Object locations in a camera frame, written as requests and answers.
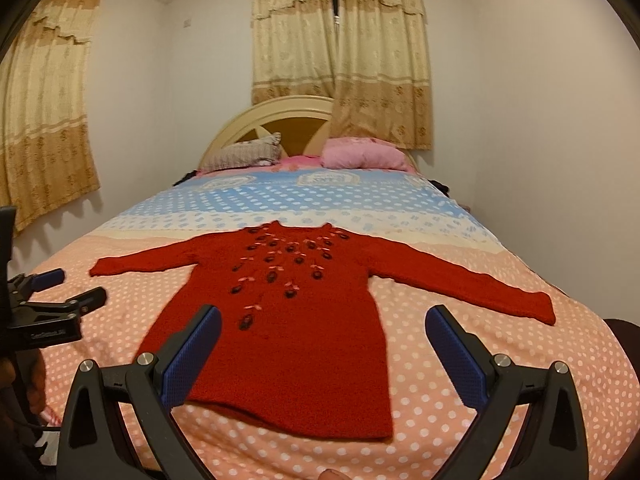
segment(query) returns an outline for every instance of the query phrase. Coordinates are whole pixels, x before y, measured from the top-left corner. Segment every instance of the white wall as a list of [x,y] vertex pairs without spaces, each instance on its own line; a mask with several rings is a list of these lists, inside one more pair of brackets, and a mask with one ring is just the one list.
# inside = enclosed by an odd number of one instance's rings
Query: white wall
[[[419,155],[430,178],[472,203],[478,132],[477,38],[469,0],[424,0],[434,87],[434,150]],[[252,0],[169,4],[175,171],[200,160],[216,132],[251,105]],[[190,27],[183,27],[185,20]]]
[[155,0],[102,0],[85,91],[89,137],[102,187],[28,227],[15,240],[10,274],[30,271],[69,242],[174,182],[166,166],[170,138],[162,120],[164,10]]
[[640,52],[606,0],[471,0],[474,213],[603,317],[640,322]]

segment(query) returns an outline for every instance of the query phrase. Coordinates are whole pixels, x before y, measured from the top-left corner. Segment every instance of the sweater sleeve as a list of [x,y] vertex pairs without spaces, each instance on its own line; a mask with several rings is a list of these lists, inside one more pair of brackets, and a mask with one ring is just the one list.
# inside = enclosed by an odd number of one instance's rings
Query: sweater sleeve
[[363,241],[371,276],[392,278],[510,316],[556,323],[551,298],[544,292],[525,292],[399,242],[372,237]]
[[123,272],[159,272],[198,263],[199,248],[207,235],[140,253],[114,258],[100,258],[89,271],[90,276],[114,276]]

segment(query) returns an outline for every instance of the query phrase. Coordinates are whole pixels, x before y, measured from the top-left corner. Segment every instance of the black clamp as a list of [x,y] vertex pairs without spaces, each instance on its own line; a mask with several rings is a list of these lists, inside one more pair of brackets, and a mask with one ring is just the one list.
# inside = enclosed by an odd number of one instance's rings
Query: black clamp
[[15,208],[0,208],[0,355],[82,339],[80,320],[106,303],[106,291],[99,286],[64,303],[29,301],[34,292],[63,283],[65,272],[55,269],[31,276],[20,274],[7,281],[14,222]]
[[100,368],[83,361],[68,396],[60,434],[57,480],[148,480],[118,403],[133,406],[168,479],[214,480],[171,416],[184,403],[222,331],[222,316],[203,306],[158,354]]
[[582,410],[567,364],[556,361],[545,370],[491,355],[443,305],[428,311],[425,328],[463,404],[478,411],[434,480],[479,480],[521,404],[529,409],[497,479],[588,480]]

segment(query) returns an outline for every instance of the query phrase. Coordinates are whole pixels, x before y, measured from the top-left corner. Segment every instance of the cable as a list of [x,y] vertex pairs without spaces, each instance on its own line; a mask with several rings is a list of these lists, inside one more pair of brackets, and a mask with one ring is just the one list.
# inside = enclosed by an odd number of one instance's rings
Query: cable
[[11,421],[14,424],[18,424],[18,426],[25,426],[26,428],[29,428],[30,430],[38,430],[38,431],[43,431],[45,433],[55,433],[57,431],[60,431],[62,428],[60,428],[60,426],[38,426],[37,424],[30,424],[29,422],[20,422],[19,420],[15,420],[14,418],[11,418]]

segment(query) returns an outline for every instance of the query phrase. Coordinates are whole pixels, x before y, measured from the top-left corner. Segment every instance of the curtain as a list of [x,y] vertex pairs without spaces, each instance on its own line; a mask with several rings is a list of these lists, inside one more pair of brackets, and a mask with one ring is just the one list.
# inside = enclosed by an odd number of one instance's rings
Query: curtain
[[100,0],[42,0],[0,64],[0,205],[16,230],[100,185],[82,98]]
[[332,0],[254,0],[252,101],[287,95],[334,96]]
[[339,0],[332,137],[366,136],[431,149],[422,0]]

